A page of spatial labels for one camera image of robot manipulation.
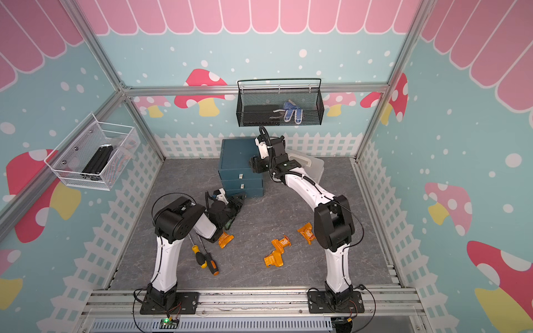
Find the orange cookie packet far left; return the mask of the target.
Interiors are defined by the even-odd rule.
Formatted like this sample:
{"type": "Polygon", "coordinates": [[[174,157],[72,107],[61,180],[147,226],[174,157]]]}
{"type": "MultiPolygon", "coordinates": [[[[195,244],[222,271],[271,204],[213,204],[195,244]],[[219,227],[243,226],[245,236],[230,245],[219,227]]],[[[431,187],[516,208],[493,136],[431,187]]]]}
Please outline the orange cookie packet far left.
{"type": "Polygon", "coordinates": [[[218,239],[218,245],[220,249],[224,249],[227,247],[227,245],[234,240],[234,236],[231,234],[228,234],[227,232],[223,232],[221,236],[218,239]]]}

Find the black box in white basket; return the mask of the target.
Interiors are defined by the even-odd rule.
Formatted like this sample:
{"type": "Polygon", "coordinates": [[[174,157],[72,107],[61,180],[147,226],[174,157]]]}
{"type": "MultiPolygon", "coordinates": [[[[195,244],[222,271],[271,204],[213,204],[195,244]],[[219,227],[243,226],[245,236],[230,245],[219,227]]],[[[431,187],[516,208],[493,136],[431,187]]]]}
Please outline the black box in white basket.
{"type": "Polygon", "coordinates": [[[110,144],[100,146],[97,152],[93,155],[91,160],[85,166],[81,172],[83,179],[89,179],[93,181],[101,180],[100,173],[104,170],[105,166],[112,155],[113,146],[110,144]]]}

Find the orange cookie packet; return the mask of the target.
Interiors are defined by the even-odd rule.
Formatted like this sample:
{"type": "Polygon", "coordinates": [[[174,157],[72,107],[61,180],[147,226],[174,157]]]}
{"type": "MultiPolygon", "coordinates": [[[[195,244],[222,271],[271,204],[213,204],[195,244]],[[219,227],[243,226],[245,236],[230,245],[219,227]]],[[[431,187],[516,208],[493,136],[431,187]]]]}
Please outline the orange cookie packet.
{"type": "Polygon", "coordinates": [[[282,267],[283,255],[280,251],[274,250],[270,255],[264,258],[265,266],[282,267]]]}
{"type": "Polygon", "coordinates": [[[224,249],[227,247],[227,245],[234,240],[234,236],[231,234],[228,234],[227,232],[223,232],[221,236],[218,239],[218,245],[220,249],[224,249]]]}
{"type": "Polygon", "coordinates": [[[291,241],[287,235],[281,239],[274,239],[271,243],[275,250],[281,254],[285,252],[286,247],[291,246],[291,241]]]}
{"type": "Polygon", "coordinates": [[[315,234],[312,231],[312,224],[307,223],[303,227],[298,229],[298,232],[305,238],[309,245],[316,239],[315,234]]]}

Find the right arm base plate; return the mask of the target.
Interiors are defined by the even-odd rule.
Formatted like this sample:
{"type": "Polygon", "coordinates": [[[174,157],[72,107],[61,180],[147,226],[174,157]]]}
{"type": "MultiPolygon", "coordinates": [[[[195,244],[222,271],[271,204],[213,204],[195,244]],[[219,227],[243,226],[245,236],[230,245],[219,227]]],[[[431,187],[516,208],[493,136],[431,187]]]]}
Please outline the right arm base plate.
{"type": "Polygon", "coordinates": [[[363,314],[365,313],[362,296],[353,291],[347,300],[337,304],[326,291],[311,288],[307,291],[308,311],[311,314],[363,314]]]}

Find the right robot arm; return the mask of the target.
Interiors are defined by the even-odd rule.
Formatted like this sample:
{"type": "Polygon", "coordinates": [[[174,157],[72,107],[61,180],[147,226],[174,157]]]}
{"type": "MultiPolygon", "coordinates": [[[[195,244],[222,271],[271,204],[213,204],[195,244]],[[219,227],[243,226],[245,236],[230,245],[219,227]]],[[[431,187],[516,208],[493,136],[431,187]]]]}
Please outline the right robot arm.
{"type": "Polygon", "coordinates": [[[313,180],[285,151],[285,138],[272,137],[264,126],[255,139],[259,155],[251,158],[255,173],[268,173],[276,183],[294,190],[314,212],[314,236],[326,254],[325,297],[332,309],[348,305],[354,286],[348,276],[348,251],[353,245],[354,220],[348,199],[336,196],[313,180]]]}

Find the small green circuit board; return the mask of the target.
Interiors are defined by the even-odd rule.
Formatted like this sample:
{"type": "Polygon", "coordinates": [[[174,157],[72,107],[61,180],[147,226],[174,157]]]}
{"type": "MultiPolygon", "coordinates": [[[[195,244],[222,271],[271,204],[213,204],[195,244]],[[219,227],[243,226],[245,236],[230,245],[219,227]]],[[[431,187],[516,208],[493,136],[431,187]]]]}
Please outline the small green circuit board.
{"type": "Polygon", "coordinates": [[[179,319],[173,319],[172,317],[162,319],[160,321],[159,328],[161,330],[176,330],[178,328],[178,325],[180,323],[179,319]]]}

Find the orange handled screwdriver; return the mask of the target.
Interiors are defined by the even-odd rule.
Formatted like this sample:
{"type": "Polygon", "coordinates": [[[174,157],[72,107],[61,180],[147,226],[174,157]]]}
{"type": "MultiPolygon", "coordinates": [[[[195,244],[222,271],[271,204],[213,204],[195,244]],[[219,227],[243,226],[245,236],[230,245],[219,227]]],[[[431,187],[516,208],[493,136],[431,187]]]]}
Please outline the orange handled screwdriver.
{"type": "Polygon", "coordinates": [[[209,268],[210,272],[212,273],[212,275],[218,276],[219,275],[219,268],[218,268],[216,262],[214,261],[211,253],[205,247],[205,245],[203,243],[203,238],[201,236],[199,236],[198,240],[200,241],[200,243],[202,245],[202,248],[205,251],[205,259],[207,260],[207,264],[208,264],[208,268],[209,268]]]}

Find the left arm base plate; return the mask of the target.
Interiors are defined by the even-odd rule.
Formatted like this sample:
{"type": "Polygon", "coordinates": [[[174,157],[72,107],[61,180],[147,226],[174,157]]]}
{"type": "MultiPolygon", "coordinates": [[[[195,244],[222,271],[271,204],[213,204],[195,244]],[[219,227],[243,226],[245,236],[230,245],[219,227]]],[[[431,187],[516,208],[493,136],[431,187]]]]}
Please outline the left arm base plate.
{"type": "Polygon", "coordinates": [[[177,292],[166,305],[158,304],[152,297],[145,296],[140,308],[141,315],[195,314],[199,292],[177,292]]]}

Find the teal three-drawer cabinet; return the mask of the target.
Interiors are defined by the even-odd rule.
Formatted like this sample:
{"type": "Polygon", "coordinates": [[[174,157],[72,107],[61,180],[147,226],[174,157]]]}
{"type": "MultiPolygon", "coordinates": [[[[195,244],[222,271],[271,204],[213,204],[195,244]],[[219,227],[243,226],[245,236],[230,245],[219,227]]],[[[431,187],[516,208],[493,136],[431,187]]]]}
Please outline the teal three-drawer cabinet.
{"type": "Polygon", "coordinates": [[[222,141],[219,177],[227,195],[245,193],[247,198],[263,197],[263,177],[254,173],[249,162],[258,155],[254,138],[230,138],[222,141]]]}

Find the yellow handled screwdriver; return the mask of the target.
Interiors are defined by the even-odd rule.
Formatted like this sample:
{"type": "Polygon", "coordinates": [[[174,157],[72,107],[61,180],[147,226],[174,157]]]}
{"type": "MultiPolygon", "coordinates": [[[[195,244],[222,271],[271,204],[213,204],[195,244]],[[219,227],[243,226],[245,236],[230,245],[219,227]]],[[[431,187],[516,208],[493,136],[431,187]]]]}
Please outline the yellow handled screwdriver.
{"type": "Polygon", "coordinates": [[[205,255],[200,251],[199,247],[194,243],[194,240],[191,236],[191,234],[188,234],[188,237],[192,243],[192,250],[194,252],[197,264],[202,268],[205,269],[208,266],[207,259],[205,259],[205,255]]]}

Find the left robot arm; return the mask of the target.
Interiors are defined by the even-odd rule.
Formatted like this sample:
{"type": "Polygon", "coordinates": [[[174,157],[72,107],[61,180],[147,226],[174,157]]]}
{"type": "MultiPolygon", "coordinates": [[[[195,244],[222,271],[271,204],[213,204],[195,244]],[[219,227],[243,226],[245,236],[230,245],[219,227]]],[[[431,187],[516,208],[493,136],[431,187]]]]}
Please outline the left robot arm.
{"type": "Polygon", "coordinates": [[[247,195],[240,192],[227,195],[223,190],[214,194],[205,193],[206,205],[201,205],[189,194],[167,193],[162,198],[176,195],[177,198],[154,212],[152,224],[158,242],[155,270],[147,285],[146,302],[152,302],[156,309],[171,312],[183,302],[177,293],[176,275],[181,246],[185,239],[197,234],[200,241],[217,243],[225,248],[234,237],[227,233],[240,213],[247,195]]]}

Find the orange cookie packet right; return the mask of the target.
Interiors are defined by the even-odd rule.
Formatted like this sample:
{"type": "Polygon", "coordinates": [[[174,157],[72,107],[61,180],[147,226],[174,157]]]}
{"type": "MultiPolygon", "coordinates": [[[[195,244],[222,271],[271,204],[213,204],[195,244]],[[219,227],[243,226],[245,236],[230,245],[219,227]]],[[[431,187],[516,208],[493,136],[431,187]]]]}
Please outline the orange cookie packet right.
{"type": "Polygon", "coordinates": [[[315,234],[312,231],[312,224],[307,223],[303,227],[298,229],[298,232],[305,238],[309,245],[316,239],[315,234]]]}

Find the orange cookie packet lower centre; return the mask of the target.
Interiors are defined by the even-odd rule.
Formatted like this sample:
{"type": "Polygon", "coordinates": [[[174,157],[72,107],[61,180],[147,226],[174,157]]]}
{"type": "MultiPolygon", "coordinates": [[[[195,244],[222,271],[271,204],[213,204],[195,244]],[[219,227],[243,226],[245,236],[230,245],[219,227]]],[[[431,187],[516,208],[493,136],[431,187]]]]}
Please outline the orange cookie packet lower centre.
{"type": "Polygon", "coordinates": [[[270,255],[264,258],[265,266],[282,267],[283,255],[280,251],[274,250],[270,255]]]}

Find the white plastic lidded box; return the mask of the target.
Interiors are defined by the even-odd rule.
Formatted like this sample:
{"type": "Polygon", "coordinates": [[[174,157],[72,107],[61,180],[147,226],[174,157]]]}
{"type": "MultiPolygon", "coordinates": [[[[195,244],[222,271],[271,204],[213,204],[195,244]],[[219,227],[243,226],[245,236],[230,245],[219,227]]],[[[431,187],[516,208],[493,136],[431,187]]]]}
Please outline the white plastic lidded box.
{"type": "Polygon", "coordinates": [[[304,168],[308,177],[315,181],[315,183],[320,183],[321,177],[324,172],[323,160],[290,149],[287,149],[286,153],[290,160],[297,161],[302,166],[302,168],[304,168]]]}

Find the blue white item in basket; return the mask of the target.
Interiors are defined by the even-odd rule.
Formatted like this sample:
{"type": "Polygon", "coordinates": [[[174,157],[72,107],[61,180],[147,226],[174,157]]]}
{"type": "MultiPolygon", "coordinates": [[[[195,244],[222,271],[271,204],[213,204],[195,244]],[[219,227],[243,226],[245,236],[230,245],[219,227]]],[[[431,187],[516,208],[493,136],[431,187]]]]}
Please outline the blue white item in basket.
{"type": "Polygon", "coordinates": [[[278,115],[285,123],[294,122],[296,125],[303,123],[303,109],[289,100],[284,102],[281,109],[274,110],[273,113],[278,115]]]}

